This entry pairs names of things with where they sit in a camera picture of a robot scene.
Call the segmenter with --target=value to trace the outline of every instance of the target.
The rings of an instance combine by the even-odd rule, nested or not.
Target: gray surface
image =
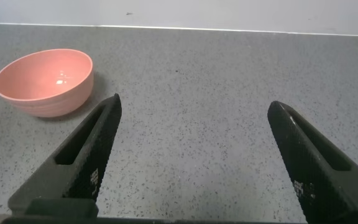
[[[280,100],[358,163],[358,37],[0,26],[0,69],[43,49],[94,60],[95,88],[60,119],[0,99],[0,213],[100,100],[122,119],[100,215],[304,222],[267,120]]]

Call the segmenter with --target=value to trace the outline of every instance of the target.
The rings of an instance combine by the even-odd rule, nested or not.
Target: bowl rim
[[[3,98],[5,98],[5,99],[7,99],[7,100],[20,101],[20,102],[31,102],[31,101],[46,100],[46,99],[51,99],[51,98],[53,98],[53,97],[62,95],[62,94],[64,94],[64,93],[67,93],[67,92],[71,91],[72,89],[78,87],[80,84],[82,84],[82,83],[91,75],[91,73],[92,73],[93,61],[92,61],[92,58],[91,58],[88,54],[86,54],[86,53],[84,53],[84,52],[82,52],[82,51],[80,51],[80,50],[75,50],[75,49],[49,49],[49,50],[41,50],[41,51],[38,51],[38,52],[34,52],[34,53],[31,53],[31,54],[25,55],[25,56],[23,56],[23,57],[20,57],[20,58],[14,60],[13,62],[9,63],[9,64],[6,65],[3,69],[1,69],[0,74],[2,74],[2,72],[5,71],[5,69],[6,69],[7,67],[11,66],[13,63],[15,63],[15,62],[17,62],[17,61],[19,61],[19,60],[22,60],[23,58],[30,57],[30,56],[35,55],[35,54],[41,54],[41,53],[44,53],[44,52],[49,52],[49,51],[61,51],[61,50],[69,50],[69,51],[73,51],[73,52],[77,52],[77,53],[80,53],[80,54],[82,54],[82,55],[85,55],[85,57],[91,62],[91,66],[90,66],[90,69],[89,69],[89,71],[88,71],[87,76],[85,76],[84,79],[79,82],[79,84],[77,84],[77,85],[71,87],[71,88],[68,89],[68,90],[65,90],[64,92],[61,92],[61,93],[58,93],[58,94],[55,94],[55,95],[52,95],[52,96],[43,97],[43,98],[18,99],[18,98],[12,98],[12,97],[6,96],[6,95],[2,94],[1,92],[0,92],[0,96],[3,97]]]

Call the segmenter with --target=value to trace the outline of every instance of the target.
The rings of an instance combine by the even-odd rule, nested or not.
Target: wall
[[[358,35],[358,1],[0,0],[0,23]]]

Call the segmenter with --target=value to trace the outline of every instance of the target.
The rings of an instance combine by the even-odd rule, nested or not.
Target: speckled gray countertop
[[[291,105],[358,163],[358,37],[0,25],[0,69],[44,49],[94,61],[95,86],[58,119],[0,99],[0,213],[102,99],[122,119],[99,215],[304,222],[267,120]]]

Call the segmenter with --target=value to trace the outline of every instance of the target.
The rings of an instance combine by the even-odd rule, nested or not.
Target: plastic bowl
[[[79,50],[26,55],[0,71],[0,96],[33,116],[61,116],[80,107],[91,94],[92,67],[92,59]]]

